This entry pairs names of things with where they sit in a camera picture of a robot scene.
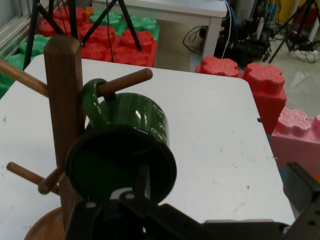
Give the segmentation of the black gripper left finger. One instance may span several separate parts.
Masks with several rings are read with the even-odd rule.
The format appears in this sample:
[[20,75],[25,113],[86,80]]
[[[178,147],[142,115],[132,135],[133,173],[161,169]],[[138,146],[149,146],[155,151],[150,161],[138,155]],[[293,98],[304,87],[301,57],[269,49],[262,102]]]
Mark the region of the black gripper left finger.
[[150,199],[150,170],[138,168],[133,190],[107,203],[83,200],[74,208],[66,240],[206,240],[208,230],[169,204]]

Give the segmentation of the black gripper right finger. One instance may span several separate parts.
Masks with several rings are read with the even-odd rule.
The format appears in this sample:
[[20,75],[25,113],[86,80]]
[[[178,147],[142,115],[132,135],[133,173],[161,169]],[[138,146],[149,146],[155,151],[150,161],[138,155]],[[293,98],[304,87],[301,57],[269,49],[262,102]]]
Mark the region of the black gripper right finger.
[[289,227],[285,240],[320,238],[320,184],[297,162],[286,165],[283,191],[299,215]]

